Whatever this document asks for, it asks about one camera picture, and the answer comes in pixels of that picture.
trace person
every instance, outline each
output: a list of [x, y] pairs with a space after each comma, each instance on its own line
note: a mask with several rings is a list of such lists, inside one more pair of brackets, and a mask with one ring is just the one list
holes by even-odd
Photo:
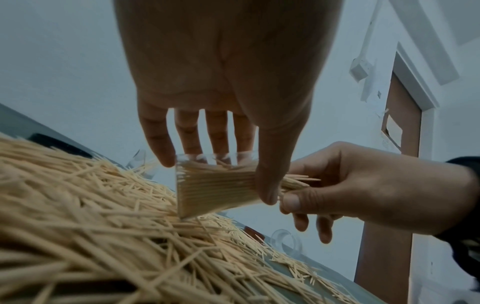
[[166, 123], [174, 108], [185, 153], [202, 153], [200, 109], [214, 153], [227, 153], [231, 111], [238, 152], [252, 149], [258, 126], [255, 181], [265, 203], [277, 202], [289, 170], [322, 179], [321, 187], [289, 193], [280, 203], [297, 229], [307, 228], [307, 214], [317, 214], [325, 243], [342, 216], [435, 235], [479, 277], [478, 158], [443, 164], [337, 143], [290, 164], [342, 6], [342, 0], [115, 0], [152, 151], [163, 165], [174, 165]]

